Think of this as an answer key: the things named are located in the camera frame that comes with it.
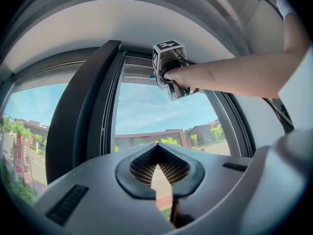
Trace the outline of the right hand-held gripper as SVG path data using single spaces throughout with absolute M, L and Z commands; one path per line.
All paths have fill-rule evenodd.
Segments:
M 166 89 L 171 100 L 180 99 L 191 94 L 190 88 L 181 88 L 175 81 L 165 80 L 163 75 L 174 68 L 190 65 L 185 46 L 175 40 L 169 40 L 153 46 L 153 67 L 156 85 Z

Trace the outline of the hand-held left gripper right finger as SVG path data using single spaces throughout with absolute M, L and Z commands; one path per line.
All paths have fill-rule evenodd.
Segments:
M 243 176 L 250 158 L 158 144 L 159 166 L 172 185 L 171 220 L 178 230 L 195 229 Z

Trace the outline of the black window frame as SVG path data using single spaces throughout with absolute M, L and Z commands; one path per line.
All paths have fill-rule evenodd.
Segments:
M 84 162 L 114 154 L 115 99 L 123 64 L 129 56 L 151 60 L 153 67 L 153 48 L 110 40 L 83 61 L 70 80 L 57 104 L 47 137 L 49 185 Z M 159 152 L 159 149 L 145 152 L 133 160 L 125 158 L 116 167 L 115 177 L 128 194 L 139 199 L 156 199 L 151 185 L 155 169 L 160 168 Z

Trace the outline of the casement window glass pane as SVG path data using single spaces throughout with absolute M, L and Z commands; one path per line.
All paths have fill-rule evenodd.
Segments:
M 155 80 L 151 60 L 126 57 L 117 91 L 115 151 L 155 142 L 229 156 L 211 100 L 203 92 L 172 101 Z

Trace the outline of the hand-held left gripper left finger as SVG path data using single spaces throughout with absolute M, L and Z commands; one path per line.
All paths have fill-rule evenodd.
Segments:
M 160 148 L 166 145 L 152 143 L 93 158 L 55 180 L 34 204 L 49 220 L 46 230 L 65 235 L 172 235 L 175 227 L 157 209 L 156 200 L 131 196 L 115 177 L 123 159 Z

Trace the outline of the person's right forearm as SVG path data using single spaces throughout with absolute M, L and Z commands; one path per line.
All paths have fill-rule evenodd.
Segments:
M 192 68 L 190 85 L 246 96 L 278 98 L 296 71 L 303 53 L 249 55 L 200 64 Z

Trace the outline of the large fixed window pane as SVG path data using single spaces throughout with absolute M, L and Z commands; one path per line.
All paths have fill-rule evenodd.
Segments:
M 9 191 L 32 204 L 47 189 L 46 148 L 51 120 L 67 83 L 45 85 L 13 92 L 0 115 L 0 160 Z M 14 148 L 17 135 L 32 138 L 30 171 L 17 173 Z

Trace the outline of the person's white t-shirt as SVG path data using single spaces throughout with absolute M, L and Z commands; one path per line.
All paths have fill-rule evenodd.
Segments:
M 276 0 L 276 5 L 280 14 L 283 17 L 283 20 L 285 20 L 288 14 L 297 15 L 295 9 L 291 6 L 288 0 Z

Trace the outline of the red street sign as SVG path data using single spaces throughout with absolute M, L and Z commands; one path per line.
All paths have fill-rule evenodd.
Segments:
M 17 135 L 14 148 L 14 168 L 17 173 L 28 173 L 30 171 L 29 150 L 32 138 Z

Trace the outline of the person's right hand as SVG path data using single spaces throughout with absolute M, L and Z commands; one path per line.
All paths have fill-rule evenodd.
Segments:
M 189 67 L 174 68 L 163 75 L 165 80 L 175 81 L 181 88 L 192 87 L 191 69 Z

